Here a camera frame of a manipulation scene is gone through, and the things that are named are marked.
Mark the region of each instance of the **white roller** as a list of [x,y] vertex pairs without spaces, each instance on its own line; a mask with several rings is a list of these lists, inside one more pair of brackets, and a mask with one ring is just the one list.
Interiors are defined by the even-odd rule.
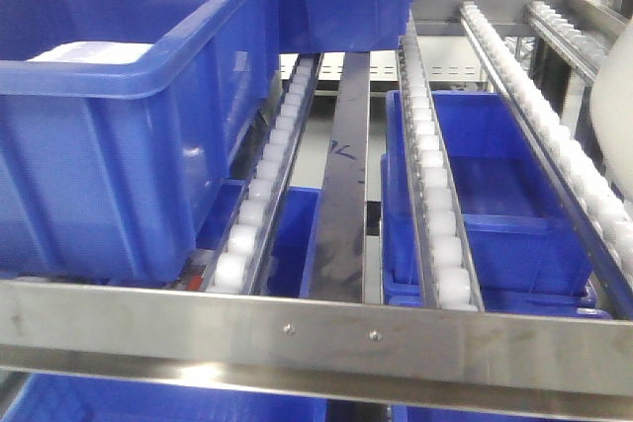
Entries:
[[447,267],[437,270],[437,293],[442,308],[471,299],[471,279],[466,269]]
[[214,285],[226,291],[238,292],[244,283],[247,265],[248,256],[225,252],[218,258]]
[[570,174],[572,166],[575,162],[585,157],[583,148],[577,140],[568,140],[561,143],[557,151],[553,151],[554,154],[558,154],[558,164],[563,173]]
[[579,197],[582,197],[585,192],[591,188],[594,182],[595,167],[593,162],[587,156],[579,157],[570,170],[570,179],[572,181],[572,189]]
[[289,104],[291,106],[301,106],[301,102],[303,101],[303,99],[303,94],[286,93],[286,95],[284,96],[284,104]]
[[426,228],[429,236],[454,236],[457,232],[457,218],[453,211],[433,210],[426,214]]
[[444,154],[439,150],[424,150],[419,154],[419,163],[422,168],[443,167]]
[[427,167],[422,170],[424,189],[448,186],[448,171],[444,167]]
[[306,64],[301,64],[299,63],[299,65],[297,66],[297,70],[295,71],[297,74],[310,74],[312,72],[312,66],[311,65],[306,65]]
[[303,100],[306,95],[306,85],[293,81],[288,86],[288,94],[298,94]]
[[430,102],[425,96],[415,96],[411,98],[411,107],[414,109],[428,109],[430,108]]
[[633,239],[629,242],[628,247],[621,247],[617,253],[620,256],[622,271],[633,276]]
[[275,129],[277,130],[293,130],[295,128],[295,119],[288,116],[279,116],[275,121]]
[[608,204],[600,208],[595,215],[602,232],[612,227],[612,225],[626,218],[626,210],[619,200],[609,200]]
[[433,113],[430,108],[411,109],[411,118],[414,121],[432,121]]
[[239,216],[237,222],[240,224],[250,224],[257,228],[261,227],[266,215],[268,203],[261,200],[244,200],[239,206]]
[[589,190],[583,199],[587,204],[587,211],[591,217],[597,217],[601,209],[609,206],[612,200],[615,200],[608,189],[594,188]]
[[262,157],[264,160],[271,162],[283,162],[284,155],[286,153],[286,147],[277,143],[267,143],[264,145],[264,153]]
[[279,110],[279,116],[296,119],[299,116],[299,106],[292,104],[283,104]]
[[296,74],[293,76],[293,84],[299,84],[303,86],[304,91],[306,90],[306,86],[310,82],[310,76],[307,74]]
[[259,229],[250,224],[234,224],[228,235],[228,252],[251,256],[255,252]]
[[426,86],[420,83],[409,83],[408,90],[412,96],[422,96],[426,94]]
[[453,194],[447,187],[424,187],[426,209],[453,210]]
[[273,128],[270,131],[270,137],[268,138],[270,143],[276,143],[283,145],[284,147],[290,142],[290,131]]
[[434,121],[413,121],[412,129],[413,129],[413,133],[416,136],[433,135],[435,134],[435,122]]
[[270,200],[273,193],[274,182],[271,180],[262,180],[261,178],[253,178],[248,185],[248,197],[251,200]]
[[255,177],[260,178],[262,180],[270,180],[274,182],[277,180],[279,176],[279,169],[281,168],[281,163],[273,162],[270,160],[260,160],[257,164],[257,168],[255,170]]
[[433,266],[462,267],[462,241],[457,236],[433,236],[430,238]]
[[547,147],[550,150],[558,150],[562,143],[570,140],[572,132],[567,126],[561,124],[553,124],[547,128],[547,133],[544,134],[544,139]]
[[439,150],[439,135],[419,134],[415,138],[417,150]]
[[633,222],[619,219],[611,225],[603,227],[604,237],[617,246],[619,242],[633,240]]

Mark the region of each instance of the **stainless steel frame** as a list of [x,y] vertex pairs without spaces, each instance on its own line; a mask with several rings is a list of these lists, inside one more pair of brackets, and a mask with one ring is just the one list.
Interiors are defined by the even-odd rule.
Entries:
[[[530,1],[477,3],[502,35],[533,36],[523,15]],[[416,0],[418,32],[464,35],[462,2]],[[547,2],[609,44],[625,25],[588,0]],[[366,66],[360,56],[350,63]],[[343,81],[351,77],[364,82],[365,73]],[[611,291],[617,300],[630,288],[615,282]],[[629,321],[0,281],[0,367],[633,420]]]

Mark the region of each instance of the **white object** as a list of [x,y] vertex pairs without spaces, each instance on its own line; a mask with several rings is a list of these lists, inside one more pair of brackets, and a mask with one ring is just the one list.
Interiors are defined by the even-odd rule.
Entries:
[[279,175],[279,169],[281,164],[279,162],[272,162],[270,160],[261,160],[257,164],[255,176],[263,180],[275,181]]
[[595,135],[613,178],[624,196],[633,199],[633,22],[624,30],[601,65],[591,92],[590,113]]
[[267,202],[261,200],[244,200],[239,206],[239,217],[237,222],[240,224],[250,224],[257,228],[261,227],[266,215]]
[[297,118],[299,116],[299,106],[292,104],[282,104],[279,110],[279,116],[285,116],[287,118]]
[[471,279],[466,269],[447,267],[437,271],[437,293],[442,308],[445,305],[470,301]]
[[150,43],[72,42],[39,54],[28,61],[91,64],[130,64],[147,53]]
[[422,170],[424,189],[448,186],[448,171],[443,167],[427,167]]
[[602,229],[604,237],[613,245],[617,246],[619,242],[625,242],[629,239],[633,241],[633,222],[620,219],[614,221],[610,226]]
[[433,114],[430,108],[414,108],[411,109],[411,118],[414,121],[432,121]]
[[435,122],[433,121],[414,121],[413,133],[415,135],[432,135],[435,133]]
[[454,236],[457,232],[457,218],[453,211],[433,210],[426,214],[426,228],[428,235]]
[[248,186],[248,197],[251,200],[268,201],[273,193],[273,182],[271,180],[262,180],[261,178],[253,178]]
[[273,128],[270,131],[270,137],[268,138],[268,141],[270,143],[276,143],[285,147],[290,141],[290,131]]
[[627,243],[627,246],[622,245],[617,249],[617,254],[620,256],[622,271],[625,274],[633,275],[633,239]]
[[444,154],[439,150],[424,150],[419,154],[419,163],[422,168],[442,167],[444,165]]
[[300,84],[304,87],[304,91],[306,90],[306,85],[310,81],[310,76],[307,74],[296,74],[293,76],[293,84]]
[[255,252],[258,228],[250,224],[234,224],[228,235],[228,252],[251,256]]
[[597,211],[595,219],[597,219],[602,232],[606,229],[610,230],[610,227],[617,221],[620,221],[626,217],[626,211],[624,205],[619,200],[609,200],[608,204]]
[[312,66],[307,64],[301,64],[297,66],[297,74],[310,74],[312,72]]
[[452,210],[453,194],[446,187],[424,187],[424,204],[429,211]]
[[225,291],[239,291],[244,283],[247,264],[248,256],[225,252],[218,258],[218,266],[214,273],[214,285]]
[[417,149],[422,150],[439,150],[439,136],[420,134],[415,138]]
[[284,104],[290,104],[291,106],[301,106],[301,102],[303,99],[303,94],[289,92],[286,93],[286,96],[284,96]]
[[293,81],[290,86],[288,86],[288,94],[298,94],[301,99],[304,99],[306,95],[306,85]]
[[264,153],[262,154],[264,160],[271,162],[283,162],[284,154],[286,153],[286,147],[277,143],[267,143],[264,145]]
[[430,107],[428,98],[425,96],[415,96],[411,98],[411,107],[414,109],[427,109]]
[[433,236],[430,238],[433,266],[462,267],[462,241],[457,236]]
[[288,116],[280,116],[275,121],[275,129],[277,130],[292,130],[295,128],[295,119]]

